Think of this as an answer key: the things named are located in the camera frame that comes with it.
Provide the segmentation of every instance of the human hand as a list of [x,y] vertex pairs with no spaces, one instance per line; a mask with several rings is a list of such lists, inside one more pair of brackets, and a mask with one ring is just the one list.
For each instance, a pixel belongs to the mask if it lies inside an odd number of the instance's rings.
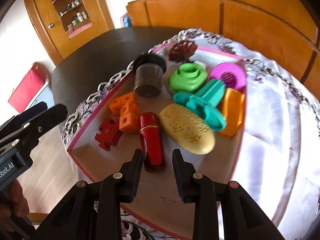
[[[11,183],[9,192],[14,203],[13,212],[20,218],[26,217],[29,214],[28,201],[23,196],[22,187],[17,179]],[[0,204],[0,223],[7,231],[12,231],[12,228],[10,228],[5,222],[5,220],[10,216],[11,211],[9,207],[5,204]]]

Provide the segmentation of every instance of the gold band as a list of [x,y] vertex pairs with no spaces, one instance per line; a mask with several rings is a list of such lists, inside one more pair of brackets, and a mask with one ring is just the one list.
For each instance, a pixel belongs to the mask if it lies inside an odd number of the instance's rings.
[[157,126],[157,125],[152,125],[152,124],[150,124],[150,125],[147,125],[147,126],[142,127],[142,128],[140,129],[140,131],[142,131],[142,130],[145,129],[145,128],[158,128],[158,126]]

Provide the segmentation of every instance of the green toy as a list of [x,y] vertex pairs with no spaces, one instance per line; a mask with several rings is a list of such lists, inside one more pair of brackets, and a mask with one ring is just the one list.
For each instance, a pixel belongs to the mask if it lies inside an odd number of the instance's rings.
[[216,106],[223,98],[224,91],[224,82],[212,79],[196,94],[180,91],[173,95],[173,100],[199,115],[211,129],[221,131],[227,123]]
[[168,85],[176,91],[196,93],[203,87],[207,78],[208,74],[201,65],[185,63],[171,74]]

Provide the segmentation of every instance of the orange plastic toy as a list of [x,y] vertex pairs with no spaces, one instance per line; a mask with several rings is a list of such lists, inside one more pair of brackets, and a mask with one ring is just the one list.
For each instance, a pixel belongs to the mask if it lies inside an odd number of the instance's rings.
[[224,130],[219,131],[220,134],[228,137],[233,137],[236,134],[242,123],[243,108],[244,94],[232,88],[227,88],[222,100],[221,111],[227,121],[227,126]]
[[139,115],[139,107],[134,102],[126,102],[120,108],[120,116],[123,116],[129,112],[134,112],[135,114]]
[[109,108],[114,115],[119,115],[121,106],[121,97],[118,97],[110,102]]
[[139,129],[139,114],[128,112],[120,117],[120,131],[126,134],[132,134],[139,131]]
[[133,103],[136,102],[136,98],[133,92],[129,94],[125,94],[121,97],[121,106],[123,106],[126,102],[133,102]]

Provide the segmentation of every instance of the screw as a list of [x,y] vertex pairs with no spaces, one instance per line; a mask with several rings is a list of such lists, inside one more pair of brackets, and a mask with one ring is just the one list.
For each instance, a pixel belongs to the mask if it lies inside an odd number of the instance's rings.
[[30,125],[30,122],[27,122],[27,123],[23,126],[23,128],[25,129],[25,128],[27,128],[29,125]]
[[84,180],[78,181],[77,182],[77,187],[84,187],[86,182]]
[[122,178],[122,173],[116,172],[115,174],[112,175],[112,177],[113,177],[114,179],[121,179],[121,178]]
[[229,183],[229,186],[232,187],[232,188],[237,188],[237,187],[239,187],[239,184],[238,184],[238,182],[236,182],[236,181],[231,181],[231,182]]
[[12,147],[15,147],[18,143],[19,143],[20,139],[15,139],[13,142],[12,142]]
[[195,179],[202,179],[203,175],[201,173],[199,173],[199,172],[196,172],[196,173],[193,174],[193,177]]

